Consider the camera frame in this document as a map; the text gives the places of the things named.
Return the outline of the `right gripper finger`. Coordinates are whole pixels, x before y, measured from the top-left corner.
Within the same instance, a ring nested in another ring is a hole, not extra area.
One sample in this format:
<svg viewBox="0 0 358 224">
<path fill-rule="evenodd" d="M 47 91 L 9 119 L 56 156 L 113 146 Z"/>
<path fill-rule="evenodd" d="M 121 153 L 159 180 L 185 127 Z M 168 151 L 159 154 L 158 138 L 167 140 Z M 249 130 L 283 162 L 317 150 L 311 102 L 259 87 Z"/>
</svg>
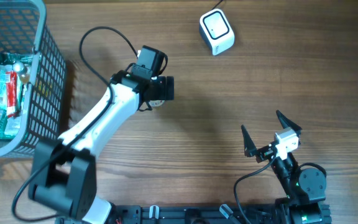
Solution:
<svg viewBox="0 0 358 224">
<path fill-rule="evenodd" d="M 248 131 L 246 130 L 246 127 L 244 124 L 241 126 L 241 131 L 242 131 L 243 140 L 244 140 L 245 156 L 247 156 L 247 157 L 255 156 L 255 154 L 257 152 L 257 148 L 256 148 L 252 138 L 250 137 Z"/>
<path fill-rule="evenodd" d="M 301 135 L 303 129 L 299 125 L 288 119 L 280 110 L 276 110 L 276 115 L 283 129 L 291 128 L 298 137 Z"/>
</svg>

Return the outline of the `Knorr jar green lid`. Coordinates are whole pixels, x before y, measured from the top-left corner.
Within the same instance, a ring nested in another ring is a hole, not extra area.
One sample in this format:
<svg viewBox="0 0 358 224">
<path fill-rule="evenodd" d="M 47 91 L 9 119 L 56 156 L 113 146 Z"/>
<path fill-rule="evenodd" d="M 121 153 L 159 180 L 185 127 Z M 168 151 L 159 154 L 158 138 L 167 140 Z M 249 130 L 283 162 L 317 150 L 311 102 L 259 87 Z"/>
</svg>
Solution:
<svg viewBox="0 0 358 224">
<path fill-rule="evenodd" d="M 164 100 L 150 100 L 149 104 L 151 107 L 155 108 L 155 107 L 162 106 L 164 102 L 165 102 Z"/>
</svg>

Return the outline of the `red white tube package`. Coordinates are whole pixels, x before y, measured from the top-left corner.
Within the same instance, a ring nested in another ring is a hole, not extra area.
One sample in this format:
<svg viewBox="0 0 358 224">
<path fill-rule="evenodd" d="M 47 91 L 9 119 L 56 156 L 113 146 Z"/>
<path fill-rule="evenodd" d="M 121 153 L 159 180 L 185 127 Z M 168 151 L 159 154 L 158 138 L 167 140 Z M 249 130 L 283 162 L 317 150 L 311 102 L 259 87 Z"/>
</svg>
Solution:
<svg viewBox="0 0 358 224">
<path fill-rule="evenodd" d="M 13 117 L 17 110 L 17 73 L 6 72 L 7 117 Z"/>
</svg>

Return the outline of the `green 3M gloves package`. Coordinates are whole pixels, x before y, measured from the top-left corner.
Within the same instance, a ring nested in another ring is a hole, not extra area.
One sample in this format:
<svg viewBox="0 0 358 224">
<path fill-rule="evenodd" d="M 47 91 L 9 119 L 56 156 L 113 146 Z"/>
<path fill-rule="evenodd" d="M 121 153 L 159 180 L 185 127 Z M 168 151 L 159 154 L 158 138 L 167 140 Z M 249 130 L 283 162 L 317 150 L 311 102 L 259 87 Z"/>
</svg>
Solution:
<svg viewBox="0 0 358 224">
<path fill-rule="evenodd" d="M 24 110 L 24 98 L 27 92 L 27 83 L 22 83 L 17 77 L 17 110 L 13 117 L 6 114 L 6 72 L 11 72 L 16 62 L 22 62 L 32 70 L 33 56 L 31 54 L 0 54 L 0 139 L 13 139 L 21 127 L 22 113 Z"/>
</svg>

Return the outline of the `yellow oil bottle silver cap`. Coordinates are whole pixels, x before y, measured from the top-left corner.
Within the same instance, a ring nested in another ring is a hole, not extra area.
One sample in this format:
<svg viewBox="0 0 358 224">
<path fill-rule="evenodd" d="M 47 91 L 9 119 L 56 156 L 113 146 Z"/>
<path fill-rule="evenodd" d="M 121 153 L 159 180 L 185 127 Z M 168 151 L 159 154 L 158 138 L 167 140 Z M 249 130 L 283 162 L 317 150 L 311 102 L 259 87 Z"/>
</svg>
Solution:
<svg viewBox="0 0 358 224">
<path fill-rule="evenodd" d="M 22 62 L 16 62 L 12 66 L 12 70 L 16 72 L 22 83 L 28 83 L 30 80 L 30 67 Z"/>
</svg>

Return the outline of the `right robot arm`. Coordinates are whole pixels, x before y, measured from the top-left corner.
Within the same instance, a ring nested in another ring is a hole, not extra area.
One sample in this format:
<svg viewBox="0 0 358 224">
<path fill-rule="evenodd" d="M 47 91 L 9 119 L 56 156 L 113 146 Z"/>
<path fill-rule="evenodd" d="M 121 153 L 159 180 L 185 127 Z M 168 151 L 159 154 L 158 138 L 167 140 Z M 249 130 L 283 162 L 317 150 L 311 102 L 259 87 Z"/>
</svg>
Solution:
<svg viewBox="0 0 358 224">
<path fill-rule="evenodd" d="M 246 223 L 251 222 L 248 214 L 251 208 L 243 209 L 239 201 L 238 183 L 270 167 L 286 197 L 278 198 L 273 205 L 268 205 L 271 214 L 261 211 L 264 206 L 254 209 L 255 221 L 259 222 L 266 218 L 270 223 L 331 223 L 330 206 L 324 203 L 327 186 L 326 170 L 312 162 L 299 165 L 293 156 L 293 151 L 301 144 L 302 128 L 279 110 L 276 111 L 276 115 L 283 129 L 275 133 L 272 142 L 261 148 L 255 146 L 246 127 L 241 126 L 245 156 L 255 157 L 258 163 L 267 162 L 263 168 L 240 177 L 234 184 L 234 197 L 241 215 Z"/>
</svg>

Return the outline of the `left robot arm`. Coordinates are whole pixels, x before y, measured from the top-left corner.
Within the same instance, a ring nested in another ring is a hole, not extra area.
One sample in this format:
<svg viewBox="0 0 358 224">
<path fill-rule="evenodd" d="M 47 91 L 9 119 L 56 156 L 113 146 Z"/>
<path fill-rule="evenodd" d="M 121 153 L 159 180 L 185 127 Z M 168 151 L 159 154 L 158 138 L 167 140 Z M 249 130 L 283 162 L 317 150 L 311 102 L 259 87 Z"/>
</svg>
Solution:
<svg viewBox="0 0 358 224">
<path fill-rule="evenodd" d="M 136 63 L 115 73 L 105 95 L 74 127 L 35 148 L 24 184 L 28 198 L 56 211 L 56 217 L 107 223 L 115 206 L 97 195 L 96 160 L 109 139 L 143 104 L 172 100 L 173 77 L 164 77 L 165 53 L 143 46 Z"/>
</svg>

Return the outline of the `white barcode scanner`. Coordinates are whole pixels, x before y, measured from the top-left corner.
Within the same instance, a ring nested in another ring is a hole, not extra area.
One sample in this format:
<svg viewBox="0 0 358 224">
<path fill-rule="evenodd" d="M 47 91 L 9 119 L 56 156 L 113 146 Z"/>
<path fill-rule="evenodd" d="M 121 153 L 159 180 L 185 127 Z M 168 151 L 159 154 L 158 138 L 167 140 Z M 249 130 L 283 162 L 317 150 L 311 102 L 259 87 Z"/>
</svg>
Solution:
<svg viewBox="0 0 358 224">
<path fill-rule="evenodd" d="M 220 9 L 213 9 L 200 17 L 199 32 L 214 56 L 234 45 L 234 31 Z"/>
</svg>

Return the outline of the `grey plastic mesh basket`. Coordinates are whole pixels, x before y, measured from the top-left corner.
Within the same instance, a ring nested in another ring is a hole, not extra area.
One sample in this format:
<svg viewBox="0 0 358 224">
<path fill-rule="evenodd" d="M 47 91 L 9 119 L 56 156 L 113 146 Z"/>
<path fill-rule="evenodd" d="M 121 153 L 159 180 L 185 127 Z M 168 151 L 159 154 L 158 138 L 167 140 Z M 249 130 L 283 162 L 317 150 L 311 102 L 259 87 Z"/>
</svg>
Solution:
<svg viewBox="0 0 358 224">
<path fill-rule="evenodd" d="M 39 139 L 58 136 L 67 67 L 46 20 L 42 1 L 0 1 L 0 54 L 34 55 L 20 130 L 0 140 L 0 157 L 32 157 Z"/>
</svg>

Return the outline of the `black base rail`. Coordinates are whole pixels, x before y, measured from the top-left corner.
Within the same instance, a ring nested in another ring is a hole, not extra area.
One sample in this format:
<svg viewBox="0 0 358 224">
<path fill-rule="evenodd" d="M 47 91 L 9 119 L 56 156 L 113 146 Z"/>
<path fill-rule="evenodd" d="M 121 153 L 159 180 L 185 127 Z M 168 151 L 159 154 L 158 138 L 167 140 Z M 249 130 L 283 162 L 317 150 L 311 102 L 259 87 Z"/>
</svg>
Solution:
<svg viewBox="0 0 358 224">
<path fill-rule="evenodd" d="M 251 223 L 332 223 L 329 205 L 314 208 L 286 207 L 284 205 L 249 205 L 245 215 Z M 192 224 L 192 223 L 245 223 L 236 207 L 140 207 L 116 206 L 106 223 L 136 224 Z"/>
</svg>

